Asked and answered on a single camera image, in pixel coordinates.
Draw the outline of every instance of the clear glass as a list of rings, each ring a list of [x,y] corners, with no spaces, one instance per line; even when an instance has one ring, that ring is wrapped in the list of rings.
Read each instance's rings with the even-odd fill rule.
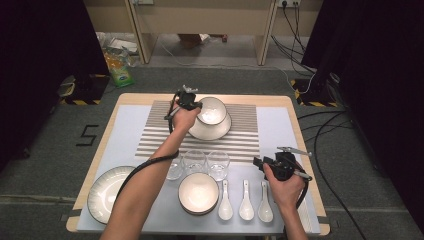
[[[169,167],[168,174],[166,179],[168,180],[177,180],[183,175],[183,162],[181,160],[181,155],[172,160],[171,166]]]
[[[230,165],[230,157],[221,151],[213,151],[207,157],[208,174],[215,181],[222,181],[228,175],[228,166]]]
[[[187,175],[205,172],[206,155],[199,150],[190,150],[183,156],[184,170]]]

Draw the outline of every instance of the gray carpet floor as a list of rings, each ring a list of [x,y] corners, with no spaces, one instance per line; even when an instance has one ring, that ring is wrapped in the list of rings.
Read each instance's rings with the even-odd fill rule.
[[[362,239],[320,170],[367,239],[424,239],[390,180],[374,169],[348,115],[330,123],[338,127],[324,128],[332,131],[320,135],[315,145],[319,126],[334,116],[328,112],[343,107],[298,105],[281,71],[140,67],[131,74],[134,85],[117,89],[109,84],[99,105],[58,105],[30,146],[31,156],[11,161],[0,174],[0,240],[98,239],[99,234],[70,233],[65,225],[118,97],[128,92],[173,93],[183,84],[204,94],[286,95],[298,117],[327,112],[299,120],[308,151],[317,150],[318,159],[311,161],[331,226],[331,233],[319,239]],[[289,79],[301,78],[295,72],[287,74]],[[87,133],[97,137],[92,146],[78,147],[89,141],[80,137],[86,125],[98,125]]]

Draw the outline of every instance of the human arm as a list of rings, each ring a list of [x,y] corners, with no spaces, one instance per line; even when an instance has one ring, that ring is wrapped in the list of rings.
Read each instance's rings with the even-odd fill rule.
[[[174,131],[153,153],[151,159],[177,152],[200,109],[180,109],[173,118]],[[136,173],[116,199],[100,239],[138,239],[150,209],[165,182],[171,161],[151,164]]]
[[[293,175],[287,181],[278,181],[266,163],[264,164],[264,172],[269,181],[274,201],[277,203],[278,210],[283,218],[288,239],[308,239],[296,209],[297,200],[305,185],[303,179]]]

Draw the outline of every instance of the plastic bag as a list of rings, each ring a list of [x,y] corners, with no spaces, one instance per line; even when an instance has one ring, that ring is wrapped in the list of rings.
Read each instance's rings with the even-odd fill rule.
[[[116,87],[120,88],[134,83],[134,79],[128,72],[128,66],[131,66],[128,52],[124,49],[119,52],[116,49],[106,49],[103,55]]]

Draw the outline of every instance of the wooden table edge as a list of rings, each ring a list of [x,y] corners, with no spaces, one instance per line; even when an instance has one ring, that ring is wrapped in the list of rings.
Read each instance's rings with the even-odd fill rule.
[[[198,94],[197,99],[201,99],[206,96],[214,96],[219,98],[224,103],[232,104],[253,104],[258,107],[287,107],[289,112],[290,121],[293,127],[294,135],[300,150],[306,151],[306,146],[303,141],[302,132],[300,130],[299,122],[297,121],[296,113],[294,111],[293,103],[291,99],[287,96],[268,96],[268,95],[217,95],[217,94]],[[171,100],[173,97],[172,94],[155,94],[155,93],[124,93],[119,96],[118,101],[115,104],[109,122],[106,126],[102,139],[97,148],[96,154],[93,157],[93,161],[90,165],[90,168],[87,172],[87,175],[82,184],[81,190],[78,194],[78,197],[75,201],[75,204],[72,208],[72,211],[78,212],[84,207],[84,204],[87,202],[88,193],[91,186],[94,183],[94,177],[97,172],[97,168],[100,164],[100,160],[103,157],[104,150],[106,148],[109,136],[112,132],[113,126],[115,124],[116,115],[120,105],[151,105],[154,100],[167,101]],[[303,167],[305,171],[315,179],[314,172],[312,171],[312,165],[309,157],[302,155],[301,156]],[[315,207],[315,211],[318,217],[326,218],[326,212],[324,205],[321,200],[321,195],[318,190],[318,185],[316,181],[311,181],[309,183],[309,190],[312,194],[312,199]],[[80,216],[71,216],[68,218],[66,223],[66,228],[70,232],[78,232],[77,224]],[[330,233],[330,225],[328,223],[320,223],[320,236],[324,236]]]

